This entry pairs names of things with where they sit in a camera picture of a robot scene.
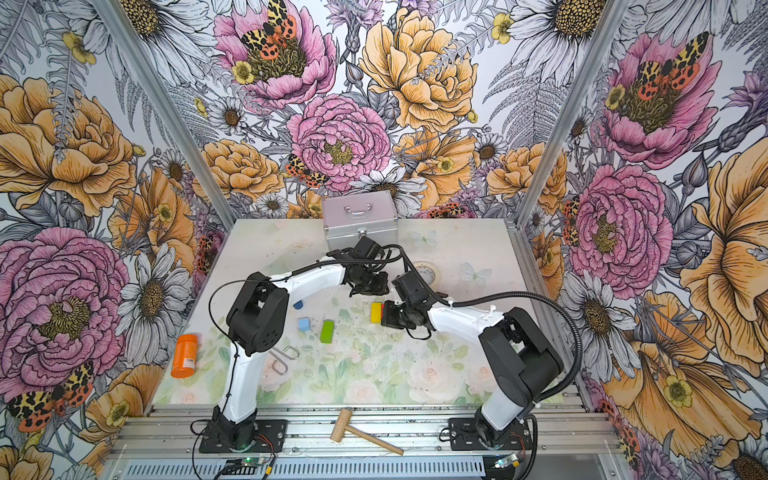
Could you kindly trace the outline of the green wood block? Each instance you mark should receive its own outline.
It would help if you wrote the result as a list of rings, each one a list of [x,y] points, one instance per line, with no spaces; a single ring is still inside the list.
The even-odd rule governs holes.
[[[324,320],[320,332],[320,342],[322,344],[331,344],[333,342],[334,331],[335,322],[332,320]]]

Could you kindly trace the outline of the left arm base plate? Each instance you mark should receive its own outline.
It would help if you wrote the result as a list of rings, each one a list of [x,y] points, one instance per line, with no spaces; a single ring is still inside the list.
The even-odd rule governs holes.
[[[234,423],[211,420],[204,428],[199,451],[204,454],[280,453],[286,437],[285,420],[248,418]]]

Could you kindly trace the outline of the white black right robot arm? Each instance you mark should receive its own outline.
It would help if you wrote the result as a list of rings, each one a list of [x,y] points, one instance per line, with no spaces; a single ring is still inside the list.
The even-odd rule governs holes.
[[[498,449],[511,426],[520,423],[543,399],[543,392],[562,373],[561,357],[531,315],[521,307],[500,312],[457,307],[428,292],[415,271],[393,280],[400,300],[382,307],[381,324],[456,336],[480,346],[496,388],[478,409],[474,433],[486,448]]]

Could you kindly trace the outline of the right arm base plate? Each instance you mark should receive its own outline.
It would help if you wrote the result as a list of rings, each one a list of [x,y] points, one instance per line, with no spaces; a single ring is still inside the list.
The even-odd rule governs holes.
[[[504,430],[494,430],[475,418],[454,417],[448,420],[447,436],[453,451],[530,451],[532,429],[513,421]]]

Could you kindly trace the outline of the yellow wood block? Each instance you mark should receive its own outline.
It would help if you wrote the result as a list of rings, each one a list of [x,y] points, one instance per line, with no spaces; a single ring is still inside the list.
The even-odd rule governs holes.
[[[370,321],[372,324],[380,324],[383,316],[383,304],[375,302],[371,304]]]

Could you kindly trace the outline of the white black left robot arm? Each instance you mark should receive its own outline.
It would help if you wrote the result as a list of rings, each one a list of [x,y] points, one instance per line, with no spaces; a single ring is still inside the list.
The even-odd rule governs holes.
[[[230,341],[230,363],[224,394],[199,437],[202,453],[279,452],[278,434],[286,423],[262,426],[257,421],[259,383],[270,350],[285,330],[289,308],[328,288],[346,285],[350,294],[383,296],[389,293],[384,267],[400,260],[392,250],[368,237],[353,247],[328,252],[321,259],[289,273],[255,272],[233,281],[241,289],[221,332]]]

